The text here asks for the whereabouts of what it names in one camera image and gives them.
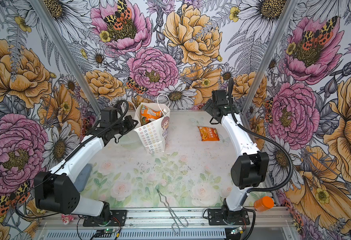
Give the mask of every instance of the cartoon girl print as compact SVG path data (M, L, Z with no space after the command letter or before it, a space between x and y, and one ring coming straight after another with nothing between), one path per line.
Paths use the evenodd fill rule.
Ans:
M161 123L161 126L162 126L162 137L167 136L167 128L169 127L169 121L170 121L169 117L164 117L162 119L162 123Z

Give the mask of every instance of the metal wire tool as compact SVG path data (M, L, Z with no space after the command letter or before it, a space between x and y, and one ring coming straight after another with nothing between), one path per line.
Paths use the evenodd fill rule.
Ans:
M179 225L177 223L177 220L179 221L179 223L183 226L183 227L188 227L189 226L189 222L186 220L185 217L181 217L181 219L184 219L186 221L186 225L184 225L181 220L178 218L178 216L175 214L175 212L173 211L173 209L171 209L168 201L167 201L167 198L165 195L163 195L158 189L157 189L157 192L158 192L158 195L159 195L159 201L161 203L163 203L165 205L165 207L168 209L170 215L172 216L173 220L174 220L174 223L172 225L172 230L173 232L176 234L176 235L179 235L179 233L181 232L181 229L179 228ZM174 225L177 225L177 228L178 228L178 232L175 231L174 229Z

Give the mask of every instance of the orange container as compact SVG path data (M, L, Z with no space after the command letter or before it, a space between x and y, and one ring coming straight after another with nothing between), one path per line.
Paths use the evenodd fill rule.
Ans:
M274 207L274 201L271 197L268 197L268 196L265 196L254 202L254 208L259 212L269 210L272 207Z

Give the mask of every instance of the table surface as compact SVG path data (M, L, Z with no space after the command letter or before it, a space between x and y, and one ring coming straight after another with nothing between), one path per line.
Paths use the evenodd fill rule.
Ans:
M93 168L81 194L111 208L163 207L158 188L171 207L221 206L233 187L236 154L228 133L210 118L204 111L171 112L164 153L146 153L134 131L118 144L110 141L89 162ZM197 126L216 128L220 141L202 142ZM245 206L266 194L271 197L250 193Z

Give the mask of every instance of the white paper bag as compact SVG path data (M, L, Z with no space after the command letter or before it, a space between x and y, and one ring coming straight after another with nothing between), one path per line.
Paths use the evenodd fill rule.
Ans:
M154 111L163 111L164 116L141 125L141 108L145 105ZM165 104L157 103L141 103L135 110L134 119L138 121L138 127L134 129L138 133L142 144L145 146L148 153L165 152L167 130L170 123L170 109Z

